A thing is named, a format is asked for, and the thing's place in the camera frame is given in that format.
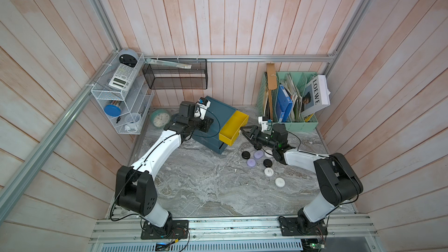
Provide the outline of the teal drawer cabinet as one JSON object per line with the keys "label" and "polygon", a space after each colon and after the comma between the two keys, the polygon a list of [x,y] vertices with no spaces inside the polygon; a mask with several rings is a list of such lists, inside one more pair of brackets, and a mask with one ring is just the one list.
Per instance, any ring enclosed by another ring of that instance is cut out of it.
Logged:
{"label": "teal drawer cabinet", "polygon": [[207,133],[195,130],[192,138],[215,153],[222,154],[228,145],[219,140],[219,132],[237,109],[210,96],[205,98],[211,103],[205,116],[211,118],[213,123]]}

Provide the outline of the yellow top drawer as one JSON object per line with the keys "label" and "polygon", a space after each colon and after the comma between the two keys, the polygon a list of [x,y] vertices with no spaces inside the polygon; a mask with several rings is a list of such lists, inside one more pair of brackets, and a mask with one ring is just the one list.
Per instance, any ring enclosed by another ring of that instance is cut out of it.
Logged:
{"label": "yellow top drawer", "polygon": [[235,111],[232,117],[220,130],[219,140],[228,146],[232,146],[240,135],[240,128],[246,126],[249,115],[240,111]]}

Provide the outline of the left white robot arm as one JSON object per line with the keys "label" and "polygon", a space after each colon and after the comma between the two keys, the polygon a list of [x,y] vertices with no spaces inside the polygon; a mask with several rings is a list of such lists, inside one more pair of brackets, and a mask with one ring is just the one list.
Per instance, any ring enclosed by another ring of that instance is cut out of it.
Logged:
{"label": "left white robot arm", "polygon": [[214,119],[206,113],[211,102],[181,102],[178,115],[171,119],[155,144],[131,166],[119,168],[116,176],[114,205],[145,221],[143,230],[152,230],[162,238],[173,234],[172,214],[158,203],[154,179],[168,157],[195,131],[207,133]]}

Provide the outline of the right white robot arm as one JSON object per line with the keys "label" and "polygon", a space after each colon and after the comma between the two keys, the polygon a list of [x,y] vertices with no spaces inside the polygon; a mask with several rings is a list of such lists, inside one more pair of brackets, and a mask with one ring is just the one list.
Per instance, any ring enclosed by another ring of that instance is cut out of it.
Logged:
{"label": "right white robot arm", "polygon": [[296,218],[279,217],[282,236],[327,236],[326,218],[340,205],[357,199],[364,187],[344,155],[312,154],[288,143],[284,124],[275,124],[270,133],[258,126],[245,126],[241,134],[255,149],[271,148],[273,158],[288,166],[295,166],[316,174],[319,194],[297,212]]}

